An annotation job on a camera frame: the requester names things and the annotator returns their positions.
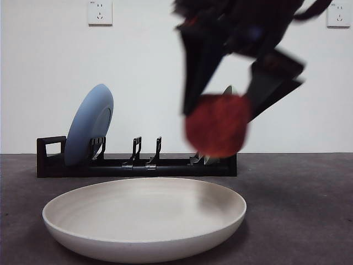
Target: dish rack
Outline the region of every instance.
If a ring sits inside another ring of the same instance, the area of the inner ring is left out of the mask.
[[[60,143],[60,153],[49,156],[46,145]],[[126,159],[105,158],[106,137],[89,142],[89,155],[76,166],[66,166],[64,161],[66,136],[37,139],[37,177],[160,177],[160,176],[230,176],[237,175],[237,155],[220,158],[205,165],[204,157],[196,153],[188,159],[161,158],[162,138],[156,142],[156,153],[150,159],[140,158],[142,138],[133,140],[132,155]],[[94,150],[101,146],[101,152]]]

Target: red sponge ball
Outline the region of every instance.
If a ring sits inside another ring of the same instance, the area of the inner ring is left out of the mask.
[[[250,104],[236,95],[202,95],[186,117],[186,137],[198,152],[211,157],[229,157],[243,146]]]

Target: white ceramic bowl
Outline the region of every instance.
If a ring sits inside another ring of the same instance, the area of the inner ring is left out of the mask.
[[[152,263],[189,257],[228,239],[246,211],[236,192],[182,178],[135,178],[79,188],[42,215],[51,235],[87,257]]]

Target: wall socket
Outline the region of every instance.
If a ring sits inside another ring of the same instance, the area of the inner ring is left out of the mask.
[[[88,2],[88,25],[113,25],[113,0]]]
[[[328,28],[349,28],[352,17],[352,1],[333,0],[327,11]]]

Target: gray floor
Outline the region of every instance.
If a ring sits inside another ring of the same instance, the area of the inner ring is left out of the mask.
[[[0,263],[111,264],[59,245],[41,211],[64,192],[115,179],[37,179],[35,155],[2,155]],[[240,154],[237,178],[195,179],[239,192],[245,220],[220,246],[161,264],[353,264],[353,154]]]

